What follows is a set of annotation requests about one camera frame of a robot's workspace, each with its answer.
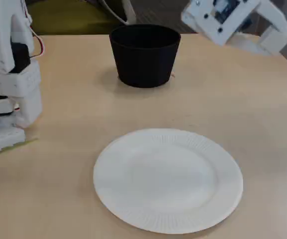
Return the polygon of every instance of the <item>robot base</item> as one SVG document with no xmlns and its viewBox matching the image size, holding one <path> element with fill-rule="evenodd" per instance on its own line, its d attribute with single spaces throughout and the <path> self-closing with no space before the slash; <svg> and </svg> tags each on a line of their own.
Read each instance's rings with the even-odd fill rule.
<svg viewBox="0 0 287 239">
<path fill-rule="evenodd" d="M 25 132 L 21 128 L 8 127 L 0 128 L 0 151 L 16 143 L 25 141 Z"/>
</svg>

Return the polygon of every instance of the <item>plate rim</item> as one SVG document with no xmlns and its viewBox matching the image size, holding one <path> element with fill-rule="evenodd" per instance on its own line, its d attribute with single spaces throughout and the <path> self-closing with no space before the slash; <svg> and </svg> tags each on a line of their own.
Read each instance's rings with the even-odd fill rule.
<svg viewBox="0 0 287 239">
<path fill-rule="evenodd" d="M 217 217 L 215 220 L 212 220 L 212 223 L 209 224 L 209 225 L 206 225 L 205 227 L 204 226 L 198 226 L 197 228 L 193 229 L 192 231 L 191 230 L 185 230 L 185 229 L 182 229 L 182 230 L 175 230 L 175 231 L 162 231 L 162 230 L 149 230 L 147 228 L 144 228 L 143 226 L 139 226 L 139 225 L 136 225 L 134 223 L 131 223 L 129 221 L 125 221 L 123 218 L 120 217 L 120 215 L 118 215 L 117 213 L 115 213 L 111 208 L 109 208 L 103 201 L 100 193 L 98 193 L 98 190 L 97 190 L 97 187 L 96 187 L 96 179 L 95 179 L 95 170 L 97 168 L 97 163 L 99 161 L 99 159 L 102 157 L 102 155 L 105 154 L 105 152 L 107 152 L 115 143 L 119 142 L 120 140 L 126 138 L 126 137 L 129 137 L 131 135 L 134 135 L 134 134 L 137 134 L 137 133 L 140 133 L 140 132 L 143 132 L 143 131 L 154 131 L 154 130 L 158 130 L 158 131 L 172 131 L 173 133 L 175 132 L 180 132 L 180 133 L 188 133 L 188 134 L 193 134 L 195 136 L 200 136 L 202 137 L 203 139 L 205 139 L 206 141 L 210 142 L 211 144 L 215 145 L 215 147 L 218 147 L 220 148 L 220 150 L 223 150 L 225 153 L 227 153 L 229 155 L 229 157 L 232 159 L 232 161 L 234 162 L 234 165 L 236 166 L 238 172 L 239 172 L 239 176 L 240 176 L 240 190 L 239 190 L 239 194 L 237 195 L 237 197 L 235 197 L 235 200 L 233 201 L 234 204 L 229 207 L 228 209 L 226 209 L 226 212 L 224 214 L 222 214 L 221 217 Z M 191 131 L 187 131 L 187 130 L 181 130 L 181 129 L 176 129 L 176 128 L 144 128 L 144 129 L 139 129 L 139 130 L 135 130 L 135 131 L 131 131 L 127 134 L 124 134 L 124 135 L 121 135 L 119 137 L 117 137 L 116 139 L 112 140 L 101 152 L 100 154 L 98 155 L 97 157 L 97 160 L 95 162 L 95 165 L 94 165 L 94 173 L 93 173 L 93 183 L 94 183 L 94 188 L 95 188 L 95 191 L 96 191 L 96 194 L 98 196 L 98 198 L 100 199 L 100 202 L 114 215 L 116 216 L 118 219 L 122 220 L 123 222 L 133 226 L 133 227 L 136 227 L 136 228 L 139 228 L 139 229 L 142 229 L 142 230 L 145 230 L 145 231 L 148 231 L 148 232 L 153 232 L 153 233 L 160 233 L 160 234 L 166 234 L 166 235 L 182 235 L 182 234 L 191 234 L 191 233 L 196 233 L 196 232 L 200 232 L 200 231 L 203 231 L 203 230 L 206 230 L 208 228 L 211 228 L 221 222 L 223 222 L 225 219 L 227 219 L 235 210 L 236 208 L 238 207 L 242 197 L 243 197 L 243 192 L 244 192 L 244 178 L 243 178 L 243 174 L 242 174 L 242 171 L 238 165 L 238 163 L 236 162 L 236 160 L 232 157 L 232 155 L 227 152 L 221 145 L 219 145 L 218 143 L 216 143 L 215 141 L 203 136 L 203 135 L 200 135 L 200 134 L 197 134 L 195 132 L 191 132 Z"/>
</svg>

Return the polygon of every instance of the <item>wooden table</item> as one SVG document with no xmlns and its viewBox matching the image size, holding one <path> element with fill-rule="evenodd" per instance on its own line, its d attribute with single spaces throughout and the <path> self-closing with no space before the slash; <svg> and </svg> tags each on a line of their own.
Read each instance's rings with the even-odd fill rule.
<svg viewBox="0 0 287 239">
<path fill-rule="evenodd" d="M 47 36 L 38 140 L 0 154 L 0 239 L 287 239 L 287 61 L 183 35 L 171 81 L 117 79 L 107 36 Z M 237 210 L 200 233 L 145 232 L 113 216 L 93 165 L 116 137 L 149 127 L 205 135 L 238 162 Z"/>
</svg>

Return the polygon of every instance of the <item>chair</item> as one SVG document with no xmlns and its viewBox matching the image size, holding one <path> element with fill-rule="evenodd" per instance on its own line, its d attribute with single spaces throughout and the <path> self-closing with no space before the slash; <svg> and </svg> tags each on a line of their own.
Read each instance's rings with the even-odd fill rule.
<svg viewBox="0 0 287 239">
<path fill-rule="evenodd" d="M 130 0 L 87 1 L 26 0 L 32 28 L 41 35 L 108 34 L 136 22 Z"/>
</svg>

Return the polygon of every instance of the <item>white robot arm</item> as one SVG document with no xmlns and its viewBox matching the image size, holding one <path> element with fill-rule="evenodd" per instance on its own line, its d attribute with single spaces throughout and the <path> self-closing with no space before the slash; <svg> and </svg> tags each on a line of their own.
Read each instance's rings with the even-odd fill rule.
<svg viewBox="0 0 287 239">
<path fill-rule="evenodd" d="M 37 60 L 29 60 L 34 50 L 31 22 L 24 0 L 0 0 L 0 95 L 7 97 L 0 99 L 0 150 L 24 141 L 24 131 L 18 126 L 30 126 L 42 111 L 39 65 Z M 25 44 L 28 49 L 28 64 L 20 72 L 14 70 L 11 42 Z M 15 104 L 19 110 L 4 116 Z"/>
<path fill-rule="evenodd" d="M 254 12 L 271 23 L 257 43 L 238 32 Z M 191 0 L 182 21 L 218 45 L 265 55 L 279 54 L 287 45 L 287 20 L 269 0 Z"/>
</svg>

